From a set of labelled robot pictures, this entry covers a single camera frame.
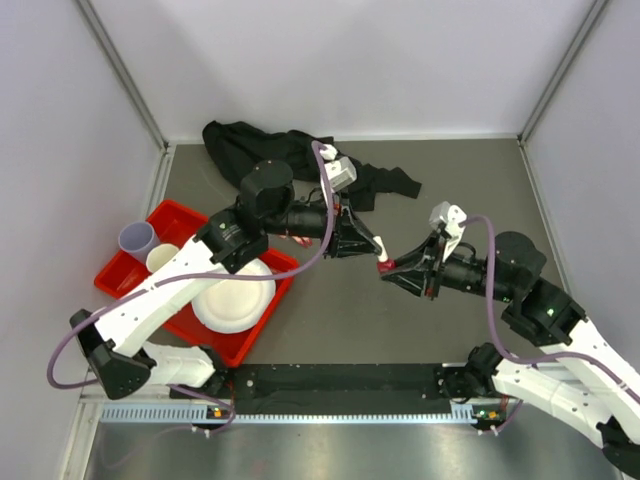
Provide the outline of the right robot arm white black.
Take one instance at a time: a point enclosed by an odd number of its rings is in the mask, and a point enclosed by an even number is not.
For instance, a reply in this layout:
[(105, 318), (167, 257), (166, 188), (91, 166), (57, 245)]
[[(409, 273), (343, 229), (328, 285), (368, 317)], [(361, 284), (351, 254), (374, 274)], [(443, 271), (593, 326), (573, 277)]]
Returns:
[(418, 297), (435, 299), (441, 288), (450, 288), (504, 303), (502, 320), (543, 356), (519, 363), (497, 341), (486, 343), (469, 355), (469, 388), (480, 396), (497, 393), (536, 407), (637, 478), (638, 371), (568, 293), (542, 278), (546, 257), (527, 236), (497, 235), (484, 260), (454, 253), (451, 242), (434, 231), (401, 257), (381, 253), (381, 279)]

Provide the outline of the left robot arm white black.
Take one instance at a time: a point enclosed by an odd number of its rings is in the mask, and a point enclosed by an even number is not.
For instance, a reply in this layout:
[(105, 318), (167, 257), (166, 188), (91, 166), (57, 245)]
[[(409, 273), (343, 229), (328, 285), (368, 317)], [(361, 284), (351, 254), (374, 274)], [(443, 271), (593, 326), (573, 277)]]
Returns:
[(319, 171), (323, 202), (302, 202), (286, 163), (261, 162), (242, 180), (235, 203), (212, 215), (158, 271), (110, 306), (72, 316), (83, 355), (108, 399), (121, 400), (146, 385), (192, 387), (209, 397), (224, 390), (227, 374), (212, 348), (155, 345), (149, 338), (208, 288), (242, 280), (241, 269), (267, 252), (269, 235), (319, 238), (317, 258), (380, 254), (341, 194), (356, 179), (351, 160), (339, 157)]

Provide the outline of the red nail polish bottle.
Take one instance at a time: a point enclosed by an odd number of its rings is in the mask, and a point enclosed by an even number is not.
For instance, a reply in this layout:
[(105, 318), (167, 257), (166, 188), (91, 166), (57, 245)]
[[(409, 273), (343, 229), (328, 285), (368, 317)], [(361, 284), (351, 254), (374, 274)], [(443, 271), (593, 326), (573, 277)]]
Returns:
[(393, 270), (396, 267), (395, 261), (393, 259), (387, 259), (384, 261), (377, 262), (377, 269), (379, 273), (385, 273), (390, 270)]

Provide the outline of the white nail polish cap brush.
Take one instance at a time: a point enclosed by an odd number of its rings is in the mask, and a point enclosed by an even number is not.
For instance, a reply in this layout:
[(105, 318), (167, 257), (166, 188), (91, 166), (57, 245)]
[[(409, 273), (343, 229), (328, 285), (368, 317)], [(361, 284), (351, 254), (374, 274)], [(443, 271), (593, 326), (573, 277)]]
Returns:
[(385, 263), (389, 260), (389, 256), (387, 253), (387, 250), (385, 248), (384, 242), (382, 240), (382, 238), (380, 236), (375, 236), (373, 238), (373, 240), (375, 241), (376, 245), (377, 245), (377, 261), (379, 263)]

